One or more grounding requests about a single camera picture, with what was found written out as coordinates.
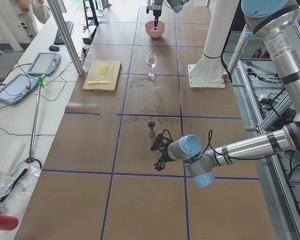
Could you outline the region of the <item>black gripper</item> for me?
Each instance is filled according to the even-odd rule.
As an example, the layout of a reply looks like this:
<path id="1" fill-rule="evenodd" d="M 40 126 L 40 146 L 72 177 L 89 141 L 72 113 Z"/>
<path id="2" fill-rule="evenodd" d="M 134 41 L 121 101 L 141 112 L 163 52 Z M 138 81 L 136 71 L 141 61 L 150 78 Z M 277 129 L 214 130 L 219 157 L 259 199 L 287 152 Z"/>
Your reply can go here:
<path id="1" fill-rule="evenodd" d="M 154 16 L 154 28 L 156 29 L 158 27 L 159 17 L 162 14 L 161 9 L 154 9 L 153 10 L 153 16 Z"/>
<path id="2" fill-rule="evenodd" d="M 169 157 L 168 154 L 168 145 L 160 146 L 158 149 L 161 152 L 161 157 L 159 158 L 159 161 L 154 164 L 154 169 L 157 171 L 162 171 L 166 167 L 167 162 L 171 162 L 172 159 Z"/>

